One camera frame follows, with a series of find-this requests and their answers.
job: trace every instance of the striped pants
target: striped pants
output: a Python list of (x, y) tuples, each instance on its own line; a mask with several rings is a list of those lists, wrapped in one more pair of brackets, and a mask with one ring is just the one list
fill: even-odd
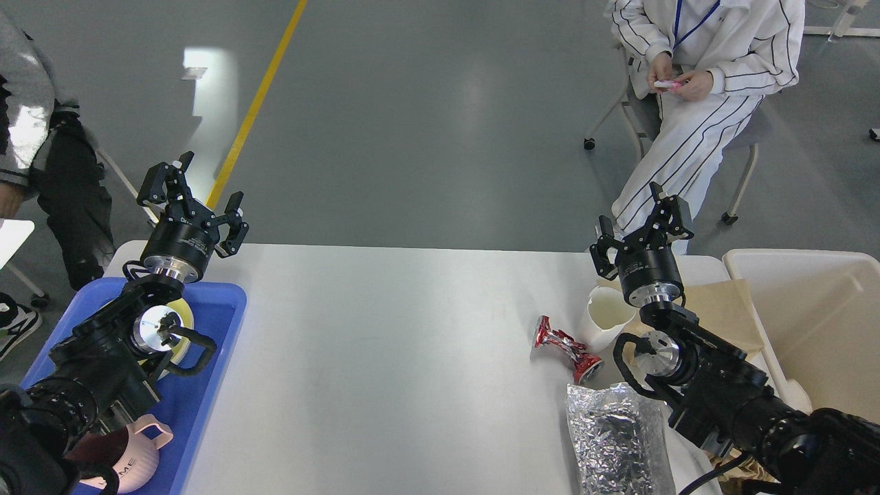
[(764, 98), (710, 94), (702, 101), (684, 101), (670, 92), (660, 94), (660, 134), (612, 204), (619, 229), (628, 234), (644, 226), (654, 207), (651, 182), (685, 199), (696, 217), (724, 146), (745, 128)]

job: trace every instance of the aluminum foil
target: aluminum foil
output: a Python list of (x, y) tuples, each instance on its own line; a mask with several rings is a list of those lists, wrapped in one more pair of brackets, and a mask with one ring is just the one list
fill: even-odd
[(568, 385), (567, 406), (581, 493), (675, 493), (660, 402), (625, 383), (603, 390)]

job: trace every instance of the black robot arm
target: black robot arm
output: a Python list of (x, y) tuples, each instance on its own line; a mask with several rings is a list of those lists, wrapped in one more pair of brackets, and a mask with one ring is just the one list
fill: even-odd
[[(247, 233), (232, 195), (222, 217), (195, 200), (180, 164), (150, 169), (138, 203), (165, 203), (164, 213), (141, 254), (142, 277), (130, 277), (121, 294), (74, 327), (49, 357), (55, 370), (28, 390), (0, 390), (0, 495), (62, 495), (81, 476), (103, 476), (102, 493), (116, 493), (118, 478), (108, 467), (64, 458), (87, 433), (106, 434), (132, 423), (161, 400), (156, 388), (167, 370), (199, 373), (216, 343), (182, 327), (165, 305), (180, 299), (185, 284), (202, 278), (215, 249), (235, 255)], [(220, 241), (218, 227), (229, 226)], [(181, 368), (170, 362), (181, 338), (202, 347), (198, 362)]]
[[(669, 424), (694, 445), (724, 457), (732, 447), (754, 457), (779, 483), (745, 484), (752, 493), (853, 495), (880, 487), (880, 426), (838, 410), (809, 416), (785, 404), (766, 373), (745, 361), (745, 352), (700, 326), (693, 312), (676, 304), (684, 295), (670, 246), (693, 234), (686, 203), (652, 184), (655, 207), (645, 226), (617, 240), (601, 218), (590, 246), (597, 273), (620, 277), (624, 298), (638, 307), (653, 330), (622, 334), (614, 361), (637, 392), (671, 407)], [(613, 262), (609, 249), (617, 254)], [(634, 346), (644, 387), (624, 359)]]

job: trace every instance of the yellow floor line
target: yellow floor line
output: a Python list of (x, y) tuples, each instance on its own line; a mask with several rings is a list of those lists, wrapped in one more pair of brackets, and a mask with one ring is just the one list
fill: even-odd
[(220, 195), (226, 187), (226, 182), (232, 174), (232, 168), (235, 167), (235, 162), (238, 160), (238, 155), (241, 153), (241, 149), (245, 145), (247, 135), (251, 132), (253, 121), (256, 120), (257, 114), (260, 112), (260, 107), (263, 104), (263, 100), (266, 98), (266, 93), (272, 85), (272, 79), (275, 78), (275, 73), (278, 71), (278, 65), (281, 64), (281, 60), (284, 58), (284, 51), (287, 50), (290, 38), (293, 36), (293, 32), (297, 29), (299, 18), (303, 15), (303, 10), (307, 3), (308, 0), (299, 0), (297, 8), (293, 11), (293, 17), (290, 18), (287, 29), (284, 30), (284, 36), (282, 36), (281, 41), (278, 42), (278, 48), (275, 49), (275, 54), (272, 56), (272, 62), (269, 63), (266, 73), (263, 74), (260, 88), (257, 89), (257, 94), (253, 96), (251, 107), (247, 109), (245, 120), (241, 122), (241, 127), (238, 128), (238, 134), (235, 136), (235, 141), (232, 142), (229, 154), (226, 155), (226, 160), (224, 160), (223, 166), (220, 168), (220, 174), (217, 175), (216, 181), (214, 181), (214, 187), (211, 188), (211, 192), (208, 195), (207, 203), (211, 210), (216, 208), (217, 201), (219, 201)]

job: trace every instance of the white striped tracksuit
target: white striped tracksuit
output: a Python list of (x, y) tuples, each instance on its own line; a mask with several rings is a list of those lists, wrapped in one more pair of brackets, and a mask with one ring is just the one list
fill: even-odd
[(659, 95), (660, 134), (612, 205), (624, 234), (644, 225), (653, 207), (652, 181), (687, 200), (696, 216), (724, 146), (768, 94), (797, 83), (803, 0), (720, 0), (704, 18), (713, 4), (609, 0), (605, 10), (614, 36), (634, 58), (630, 79), (639, 98), (649, 92), (651, 62), (664, 51), (682, 71), (707, 70), (714, 78), (712, 92), (701, 101), (684, 101), (672, 92)]

